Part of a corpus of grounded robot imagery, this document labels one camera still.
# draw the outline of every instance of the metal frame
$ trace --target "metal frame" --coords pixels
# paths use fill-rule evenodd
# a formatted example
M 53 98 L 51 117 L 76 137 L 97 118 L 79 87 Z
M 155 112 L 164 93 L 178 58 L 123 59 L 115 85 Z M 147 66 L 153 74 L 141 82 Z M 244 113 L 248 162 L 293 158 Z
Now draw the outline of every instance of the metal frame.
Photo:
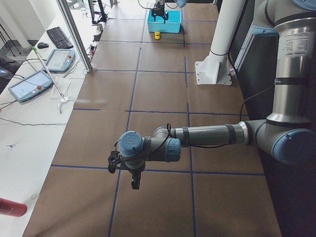
M 76 27 L 75 21 L 73 19 L 73 16 L 71 15 L 70 9 L 67 5 L 67 2 L 64 0 L 57 0 L 57 4 L 59 6 L 59 9 L 65 19 L 66 25 L 69 29 L 69 32 L 74 39 L 74 44 L 76 46 L 76 49 L 78 51 L 78 54 L 84 64 L 85 69 L 87 72 L 91 72 L 92 65 L 89 61 L 89 58 L 86 54 L 85 48 L 83 46 L 82 40 L 80 38 L 78 29 Z

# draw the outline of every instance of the label sticker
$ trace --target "label sticker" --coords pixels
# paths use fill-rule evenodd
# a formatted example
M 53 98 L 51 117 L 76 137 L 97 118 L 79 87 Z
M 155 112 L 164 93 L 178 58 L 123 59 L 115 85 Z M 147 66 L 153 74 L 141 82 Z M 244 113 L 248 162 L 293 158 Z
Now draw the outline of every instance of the label sticker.
M 285 57 L 311 57 L 315 32 L 296 33 L 279 38 L 277 59 Z

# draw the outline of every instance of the robotic arm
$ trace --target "robotic arm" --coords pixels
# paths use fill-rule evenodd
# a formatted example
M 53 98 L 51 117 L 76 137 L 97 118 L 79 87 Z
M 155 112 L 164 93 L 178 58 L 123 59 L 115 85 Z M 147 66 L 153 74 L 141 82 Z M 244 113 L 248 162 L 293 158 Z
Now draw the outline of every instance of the robotic arm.
M 187 4 L 187 0 L 174 0 L 178 7 L 183 8 Z M 169 13 L 164 11 L 165 0 L 156 0 L 154 8 L 152 9 L 152 17 L 156 21 L 156 16 L 160 16 L 167 21 L 169 18 Z
M 266 119 L 238 124 L 182 128 L 168 124 L 157 128 L 152 137 L 126 132 L 117 142 L 119 151 L 116 143 L 108 158 L 110 173 L 128 170 L 132 188 L 139 189 L 146 161 L 178 161 L 181 147 L 188 146 L 242 143 L 258 147 L 288 165 L 316 158 L 316 134 L 307 129 L 310 121 L 306 116 L 309 68 L 316 53 L 316 3 L 256 0 L 255 13 L 253 25 L 266 27 L 273 23 L 279 34 L 273 112 Z

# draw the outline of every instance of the floor tile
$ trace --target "floor tile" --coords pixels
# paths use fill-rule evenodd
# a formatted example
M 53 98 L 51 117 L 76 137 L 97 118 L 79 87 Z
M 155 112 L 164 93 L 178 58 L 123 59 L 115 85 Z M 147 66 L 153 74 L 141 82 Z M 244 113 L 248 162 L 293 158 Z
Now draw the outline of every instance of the floor tile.
M 239 114 L 243 97 L 237 80 L 232 85 L 198 85 L 196 75 L 188 74 L 188 82 L 190 112 Z
M 185 74 L 139 72 L 132 109 L 138 111 L 186 112 Z
M 217 21 L 217 6 L 212 3 L 188 3 L 183 8 L 185 21 Z
M 265 177 L 194 175 L 197 237 L 280 237 Z
M 109 20 L 100 41 L 140 42 L 144 29 L 144 20 Z
M 238 116 L 190 115 L 191 126 L 237 124 Z M 257 149 L 235 144 L 216 149 L 192 148 L 194 171 L 263 173 Z
M 185 72 L 183 44 L 142 44 L 138 70 L 156 72 Z
M 158 127 L 166 127 L 170 123 L 173 128 L 188 126 L 188 116 L 185 114 L 132 113 L 128 130 L 137 131 L 142 136 L 152 136 Z M 146 169 L 190 171 L 190 152 L 182 148 L 178 162 L 146 162 Z
M 74 108 L 129 110 L 135 74 L 92 71 L 85 77 Z
M 204 59 L 209 55 L 211 45 L 203 44 L 187 44 L 185 48 L 185 56 L 187 62 L 187 72 L 196 72 L 196 61 L 204 61 Z
M 144 7 L 147 6 L 147 1 L 141 0 L 140 3 Z M 124 0 L 118 1 L 118 4 L 115 4 L 109 12 L 110 18 L 143 20 L 147 11 L 141 8 L 134 0 Z
M 107 236 L 117 177 L 107 170 L 51 167 L 23 236 Z
M 135 71 L 140 43 L 99 42 L 91 64 L 98 70 Z
M 212 43 L 216 22 L 184 22 L 185 43 Z
M 73 110 L 52 163 L 107 167 L 127 117 L 127 112 Z
M 193 237 L 191 175 L 143 172 L 140 190 L 121 173 L 112 237 Z

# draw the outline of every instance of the blue joint cap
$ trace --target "blue joint cap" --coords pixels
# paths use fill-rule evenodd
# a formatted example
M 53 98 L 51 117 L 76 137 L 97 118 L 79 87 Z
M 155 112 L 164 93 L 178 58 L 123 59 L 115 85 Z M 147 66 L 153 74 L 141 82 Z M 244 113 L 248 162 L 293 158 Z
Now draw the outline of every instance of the blue joint cap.
M 293 0 L 293 2 L 305 10 L 316 11 L 316 1 L 315 0 Z
M 278 36 L 278 32 L 274 28 L 261 27 L 252 25 L 252 34 L 255 36 Z
M 170 138 L 167 141 L 164 159 L 166 162 L 179 161 L 181 155 L 181 142 L 179 139 Z
M 141 135 L 134 131 L 123 133 L 118 140 L 119 152 L 124 157 L 133 157 L 138 154 L 144 145 Z
M 288 165 L 303 164 L 316 158 L 316 134 L 295 129 L 279 137 L 272 146 L 272 156 Z

